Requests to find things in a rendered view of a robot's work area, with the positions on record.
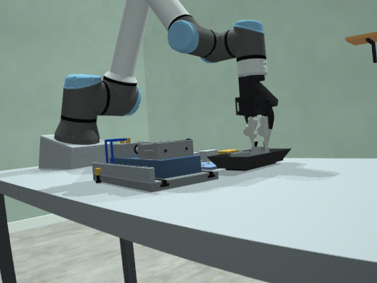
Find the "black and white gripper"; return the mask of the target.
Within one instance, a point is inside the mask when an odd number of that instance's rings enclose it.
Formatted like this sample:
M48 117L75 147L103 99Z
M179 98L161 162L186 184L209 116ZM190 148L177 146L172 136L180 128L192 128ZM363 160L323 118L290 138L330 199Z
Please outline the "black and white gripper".
M244 128L244 135L250 137L252 146L257 146L257 134L264 137L264 150L270 140L274 122L274 112L270 100L260 91L260 81L265 80L264 75L247 75L238 78L240 97L235 98L236 115L245 116L247 127ZM244 93L245 87L245 93ZM264 97L262 97L262 96ZM239 112L237 107L239 104ZM256 117L260 116L260 125L257 128Z

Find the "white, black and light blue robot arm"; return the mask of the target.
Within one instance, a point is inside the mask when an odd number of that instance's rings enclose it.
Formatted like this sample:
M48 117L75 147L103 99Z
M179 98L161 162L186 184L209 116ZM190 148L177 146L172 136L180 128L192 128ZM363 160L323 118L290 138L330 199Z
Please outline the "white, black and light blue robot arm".
M206 63L236 58L238 77L267 74L265 33L260 22L237 21L234 29L218 33L199 26L179 0L126 0L110 70L103 81L98 75L65 78L55 140L97 144L97 115L123 117L138 110L142 95L134 74L150 8L168 31L169 45L175 51L198 56Z

